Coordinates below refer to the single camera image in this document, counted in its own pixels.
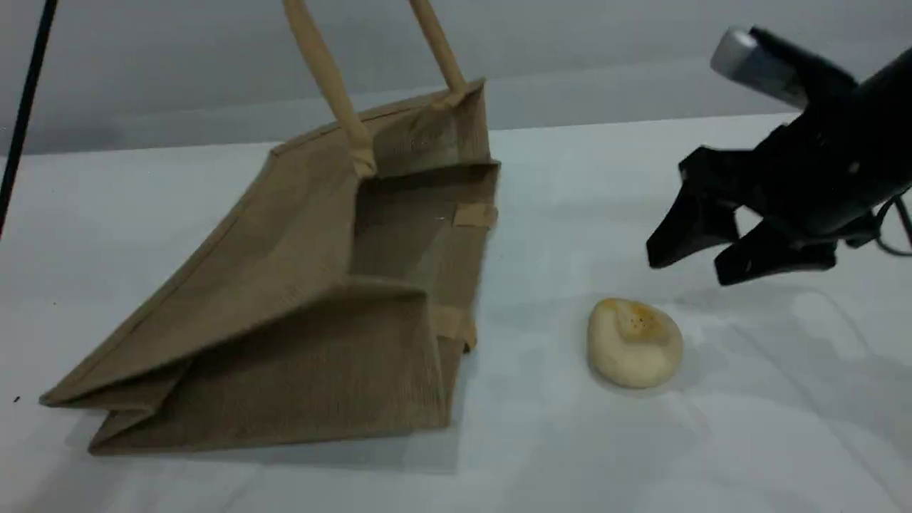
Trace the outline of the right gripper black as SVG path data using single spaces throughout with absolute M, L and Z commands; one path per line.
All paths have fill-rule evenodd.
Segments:
M 908 90 L 857 88 L 808 107 L 752 149 L 700 146 L 680 162 L 680 191 L 648 238 L 648 265 L 664 269 L 730 244 L 717 282 L 742 284 L 827 271 L 835 243 L 798 244 L 767 222 L 740 238 L 734 210 L 748 207 L 804 240 L 838 232 L 908 188 Z

